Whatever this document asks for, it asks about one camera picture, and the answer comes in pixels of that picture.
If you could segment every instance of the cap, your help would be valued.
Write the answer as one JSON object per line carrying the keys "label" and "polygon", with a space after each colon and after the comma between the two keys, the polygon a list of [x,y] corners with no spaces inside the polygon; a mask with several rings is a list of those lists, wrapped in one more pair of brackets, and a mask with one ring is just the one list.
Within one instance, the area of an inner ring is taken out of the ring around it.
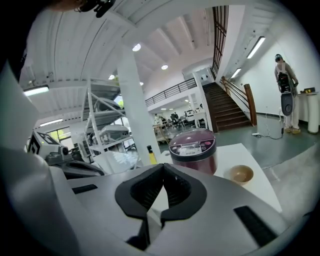
{"label": "cap", "polygon": [[283,59],[281,54],[276,54],[274,57],[274,60],[277,61],[277,59],[279,59],[279,58]]}
{"label": "cap", "polygon": [[150,145],[149,145],[149,146],[146,146],[146,149],[149,151],[149,153],[152,153],[152,152],[153,152]]}

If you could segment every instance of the person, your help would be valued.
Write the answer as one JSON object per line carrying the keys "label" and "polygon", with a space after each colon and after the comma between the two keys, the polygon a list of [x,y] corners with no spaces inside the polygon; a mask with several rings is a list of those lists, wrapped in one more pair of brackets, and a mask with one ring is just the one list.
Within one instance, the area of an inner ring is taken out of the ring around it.
{"label": "person", "polygon": [[289,116],[285,117],[284,131],[286,133],[299,134],[301,130],[299,128],[299,98],[297,97],[298,79],[290,65],[284,61],[283,57],[280,54],[275,55],[275,62],[276,65],[274,68],[274,75],[276,82],[278,83],[279,91],[281,92],[281,87],[279,86],[279,74],[283,73],[289,76],[289,83],[293,96],[293,110]]}
{"label": "person", "polygon": [[155,124],[155,125],[158,125],[158,124],[160,123],[160,120],[161,120],[161,119],[159,118],[159,116],[158,116],[157,114],[155,114],[155,115],[154,115],[154,124]]}

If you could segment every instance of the stair railing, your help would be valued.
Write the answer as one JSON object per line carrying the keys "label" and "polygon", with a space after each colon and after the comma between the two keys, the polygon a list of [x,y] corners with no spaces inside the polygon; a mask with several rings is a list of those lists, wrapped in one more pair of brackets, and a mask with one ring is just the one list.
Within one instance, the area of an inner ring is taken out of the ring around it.
{"label": "stair railing", "polygon": [[224,85],[225,92],[231,97],[233,93],[242,103],[249,109],[251,124],[257,125],[257,112],[254,97],[251,91],[250,84],[245,84],[244,91],[239,89],[235,84],[228,81],[224,76],[220,82]]}

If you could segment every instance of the wooden bowl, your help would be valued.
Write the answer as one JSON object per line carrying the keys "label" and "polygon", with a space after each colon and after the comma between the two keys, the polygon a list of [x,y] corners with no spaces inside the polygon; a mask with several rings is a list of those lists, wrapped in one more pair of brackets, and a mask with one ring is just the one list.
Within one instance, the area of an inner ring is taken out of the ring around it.
{"label": "wooden bowl", "polygon": [[243,186],[254,177],[254,171],[246,165],[236,165],[230,169],[230,180]]}

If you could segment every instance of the rice cooker control panel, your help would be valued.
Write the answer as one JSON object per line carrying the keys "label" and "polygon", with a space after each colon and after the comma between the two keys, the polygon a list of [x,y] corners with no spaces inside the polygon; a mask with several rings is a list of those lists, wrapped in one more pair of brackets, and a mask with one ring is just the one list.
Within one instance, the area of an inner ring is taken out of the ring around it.
{"label": "rice cooker control panel", "polygon": [[208,151],[215,144],[215,139],[206,139],[191,143],[170,146],[170,151],[181,157],[191,157],[200,155]]}

